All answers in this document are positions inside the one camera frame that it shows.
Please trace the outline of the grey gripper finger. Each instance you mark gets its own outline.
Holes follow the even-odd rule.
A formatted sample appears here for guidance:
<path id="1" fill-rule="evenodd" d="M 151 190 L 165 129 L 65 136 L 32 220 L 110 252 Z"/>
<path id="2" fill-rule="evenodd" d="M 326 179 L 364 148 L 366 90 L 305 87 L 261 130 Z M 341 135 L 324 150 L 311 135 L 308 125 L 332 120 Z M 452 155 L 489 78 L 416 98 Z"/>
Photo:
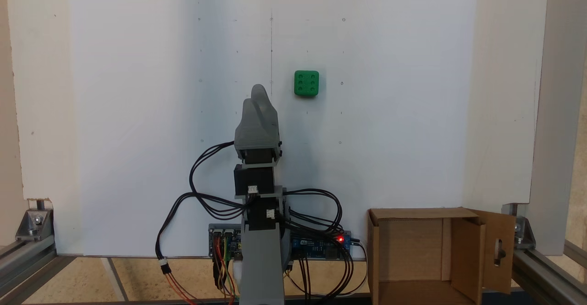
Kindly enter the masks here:
<path id="1" fill-rule="evenodd" d="M 252 98 L 243 101 L 241 121 L 236 128 L 236 134 L 264 133 L 266 121 L 260 105 Z"/>
<path id="2" fill-rule="evenodd" d="M 251 90 L 251 99 L 260 109 L 260 115 L 264 120 L 279 132 L 277 111 L 273 107 L 265 87 L 261 84 L 254 85 Z"/>

